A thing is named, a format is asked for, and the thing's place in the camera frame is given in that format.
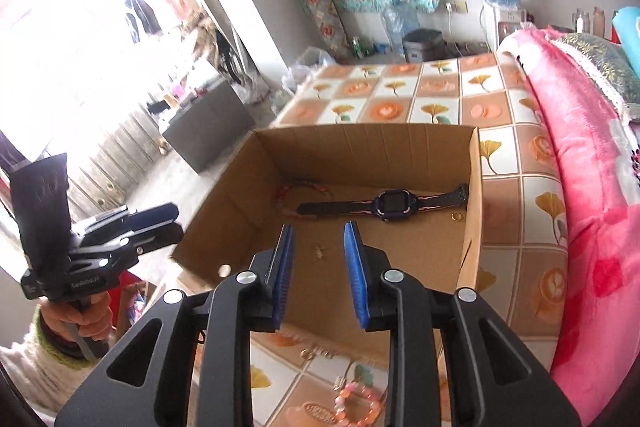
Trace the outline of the person left hand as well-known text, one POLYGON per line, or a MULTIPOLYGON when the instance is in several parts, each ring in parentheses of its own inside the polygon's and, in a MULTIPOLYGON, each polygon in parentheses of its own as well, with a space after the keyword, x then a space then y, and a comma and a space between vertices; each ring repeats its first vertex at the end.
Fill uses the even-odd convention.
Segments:
POLYGON ((46 297, 39 299, 39 306, 44 324, 67 341, 74 340, 67 329, 68 325, 75 325, 81 337, 96 341, 107 340, 111 335, 113 313, 111 296, 106 291, 92 295, 90 305, 84 311, 77 310, 69 303, 51 303, 46 297))

